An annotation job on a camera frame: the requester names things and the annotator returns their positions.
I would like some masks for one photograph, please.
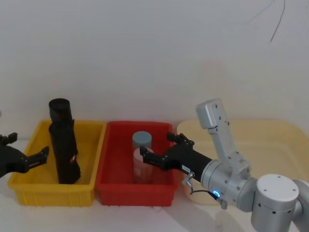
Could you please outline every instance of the white wall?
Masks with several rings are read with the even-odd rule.
[[[307,0],[2,0],[0,131],[30,136],[65,97],[77,119],[179,122],[221,97],[233,118],[309,132]]]

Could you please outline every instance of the jar lid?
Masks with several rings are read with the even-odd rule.
[[[133,134],[132,146],[139,148],[140,146],[151,147],[152,136],[146,131],[138,131]]]

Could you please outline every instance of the white table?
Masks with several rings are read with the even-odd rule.
[[[24,150],[28,141],[12,146]],[[250,213],[229,206],[193,204],[181,189],[172,207],[102,206],[34,207],[20,206],[7,187],[7,174],[0,179],[1,232],[254,232]],[[291,232],[297,232],[293,224]]]

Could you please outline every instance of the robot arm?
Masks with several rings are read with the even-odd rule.
[[[258,180],[250,175],[250,163],[237,151],[222,101],[214,99],[197,106],[202,128],[212,136],[219,159],[211,160],[193,149],[194,142],[183,134],[168,135],[176,142],[164,156],[140,149],[143,161],[162,170],[178,169],[188,174],[183,184],[191,187],[194,178],[223,209],[234,205],[252,212],[251,222],[258,232],[287,232],[291,221],[301,232],[309,228],[309,184],[276,174]]]
[[[45,164],[49,147],[43,148],[39,153],[26,156],[21,151],[8,146],[17,140],[17,133],[9,136],[0,135],[0,177],[7,173],[26,173],[29,169]]]

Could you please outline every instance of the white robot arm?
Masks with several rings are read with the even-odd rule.
[[[188,174],[183,184],[193,193],[194,178],[222,209],[232,204],[252,212],[251,223],[257,232],[288,232],[293,221],[301,232],[309,228],[309,184],[280,174],[251,177],[250,163],[237,151],[222,101],[214,99],[197,106],[202,128],[212,136],[219,159],[211,160],[193,150],[194,142],[183,134],[168,134],[176,142],[164,156],[140,148],[143,161],[162,170],[179,169]]]

